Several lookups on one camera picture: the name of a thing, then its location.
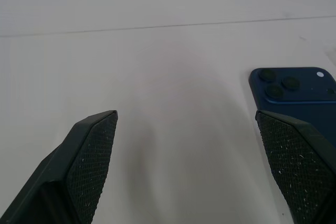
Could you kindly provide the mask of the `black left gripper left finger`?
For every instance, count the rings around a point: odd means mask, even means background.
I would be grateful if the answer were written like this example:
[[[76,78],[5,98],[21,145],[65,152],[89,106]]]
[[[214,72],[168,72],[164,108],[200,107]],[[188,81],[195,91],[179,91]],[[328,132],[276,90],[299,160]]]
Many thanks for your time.
[[[77,122],[46,156],[0,217],[0,224],[91,224],[107,178],[115,110]]]

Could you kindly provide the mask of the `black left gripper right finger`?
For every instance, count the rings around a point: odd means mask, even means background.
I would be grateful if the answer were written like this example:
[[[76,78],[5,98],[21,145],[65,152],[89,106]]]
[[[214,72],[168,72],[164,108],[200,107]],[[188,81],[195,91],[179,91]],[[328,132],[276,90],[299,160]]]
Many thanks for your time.
[[[336,224],[336,148],[311,124],[257,111],[272,176],[295,224]]]

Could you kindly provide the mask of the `dark blue smartphone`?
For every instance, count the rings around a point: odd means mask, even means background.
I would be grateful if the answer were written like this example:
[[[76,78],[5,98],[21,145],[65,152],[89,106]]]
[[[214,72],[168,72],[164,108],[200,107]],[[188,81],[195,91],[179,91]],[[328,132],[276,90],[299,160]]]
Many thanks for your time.
[[[336,80],[326,70],[257,68],[249,85],[258,110],[310,123],[336,148]]]

